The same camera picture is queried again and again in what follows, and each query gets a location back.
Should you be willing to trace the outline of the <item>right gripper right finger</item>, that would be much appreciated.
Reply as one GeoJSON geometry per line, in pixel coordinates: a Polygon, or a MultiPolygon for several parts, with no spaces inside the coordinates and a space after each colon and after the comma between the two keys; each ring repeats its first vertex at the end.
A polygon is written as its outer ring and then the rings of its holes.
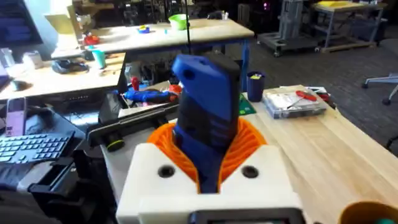
{"type": "Polygon", "coordinates": [[[248,196],[265,202],[299,202],[281,150],[269,145],[247,120],[238,119],[238,132],[221,162],[218,190],[223,195],[248,196]]]}

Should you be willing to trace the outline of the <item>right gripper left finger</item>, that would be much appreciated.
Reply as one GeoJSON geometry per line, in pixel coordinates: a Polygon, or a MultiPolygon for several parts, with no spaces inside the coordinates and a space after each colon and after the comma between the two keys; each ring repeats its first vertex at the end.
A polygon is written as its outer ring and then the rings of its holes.
{"type": "Polygon", "coordinates": [[[156,129],[134,149],[116,218],[119,223],[188,223],[198,171],[172,139],[175,123],[156,129]]]}

